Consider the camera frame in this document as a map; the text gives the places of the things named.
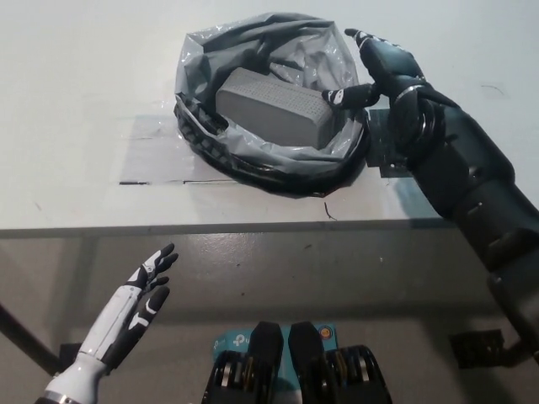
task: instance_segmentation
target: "white table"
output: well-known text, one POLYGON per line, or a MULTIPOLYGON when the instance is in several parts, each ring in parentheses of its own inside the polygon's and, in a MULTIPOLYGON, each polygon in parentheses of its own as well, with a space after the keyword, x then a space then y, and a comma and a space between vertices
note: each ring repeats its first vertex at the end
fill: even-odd
POLYGON ((334 19, 341 29, 361 28, 410 49, 436 88, 491 135, 539 205, 531 174, 539 150, 539 6, 532 0, 34 0, 5 3, 0 16, 0 236, 441 222, 412 179, 382 179, 375 168, 325 199, 288 199, 228 181, 118 185, 136 120, 172 117, 185 34, 270 10, 334 19))

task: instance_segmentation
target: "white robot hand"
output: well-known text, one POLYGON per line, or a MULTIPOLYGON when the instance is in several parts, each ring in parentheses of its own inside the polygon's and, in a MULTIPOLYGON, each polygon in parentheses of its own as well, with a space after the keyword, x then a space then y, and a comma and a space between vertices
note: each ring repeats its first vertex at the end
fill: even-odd
POLYGON ((141 339, 170 292, 168 277, 157 276, 178 259, 168 244, 144 262, 116 290, 92 325, 75 362, 55 377, 37 402, 43 404, 95 404, 103 375, 116 369, 141 339), (141 298, 157 291, 137 310, 141 298))

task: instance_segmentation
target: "table leg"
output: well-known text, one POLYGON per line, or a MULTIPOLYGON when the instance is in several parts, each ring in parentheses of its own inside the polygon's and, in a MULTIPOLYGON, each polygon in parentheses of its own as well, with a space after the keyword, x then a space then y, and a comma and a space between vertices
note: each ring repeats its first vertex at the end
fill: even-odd
POLYGON ((54 376, 55 373, 61 372, 60 358, 54 355, 1 304, 0 332, 49 375, 54 376))

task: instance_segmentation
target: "gray floor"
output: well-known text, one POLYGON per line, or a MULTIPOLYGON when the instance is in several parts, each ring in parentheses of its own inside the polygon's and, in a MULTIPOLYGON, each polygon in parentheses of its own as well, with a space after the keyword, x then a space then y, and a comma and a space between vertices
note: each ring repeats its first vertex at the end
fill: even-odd
MULTIPOLYGON (((0 296, 50 347, 83 338, 114 289, 167 241, 173 293, 100 402, 200 402, 213 338, 260 319, 334 322, 364 343, 396 404, 536 403, 539 369, 460 371, 447 336, 502 328, 485 272, 453 230, 5 240, 0 296)), ((48 377, 0 337, 0 402, 34 402, 48 377)))

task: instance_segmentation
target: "crumpled plastic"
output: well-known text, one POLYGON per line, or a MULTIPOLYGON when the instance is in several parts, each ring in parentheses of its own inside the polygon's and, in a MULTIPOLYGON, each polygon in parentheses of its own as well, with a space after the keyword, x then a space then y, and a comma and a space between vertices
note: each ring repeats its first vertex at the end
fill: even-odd
POLYGON ((324 195, 352 175, 368 147, 364 111, 339 112, 339 132, 321 150, 269 143, 215 111, 217 90, 238 67, 318 91, 354 86, 355 62, 334 22, 267 13, 187 34, 174 113, 193 149, 239 181, 324 195))

